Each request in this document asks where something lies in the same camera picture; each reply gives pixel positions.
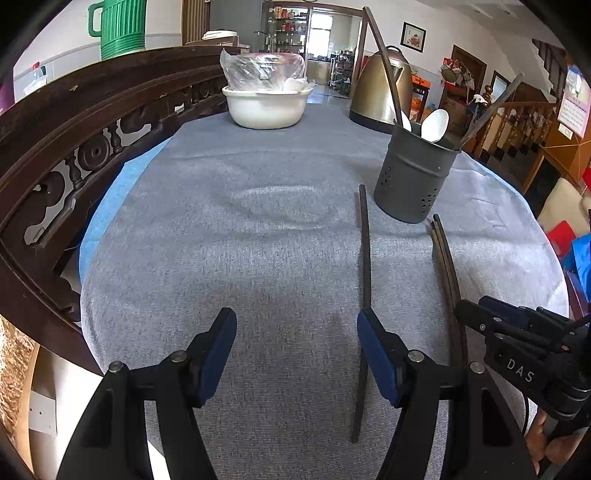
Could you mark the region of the person right hand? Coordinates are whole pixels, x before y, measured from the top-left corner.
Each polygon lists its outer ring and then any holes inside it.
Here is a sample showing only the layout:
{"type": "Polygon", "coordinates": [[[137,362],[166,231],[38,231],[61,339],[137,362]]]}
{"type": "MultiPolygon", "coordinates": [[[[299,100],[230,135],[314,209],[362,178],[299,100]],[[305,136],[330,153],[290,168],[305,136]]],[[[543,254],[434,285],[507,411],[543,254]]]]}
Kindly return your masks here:
{"type": "Polygon", "coordinates": [[[539,473],[540,462],[543,459],[548,459],[551,463],[564,466],[585,435],[585,432],[581,430],[571,435],[548,441],[545,433],[547,420],[547,413],[539,408],[525,436],[525,442],[536,473],[539,473]]]}

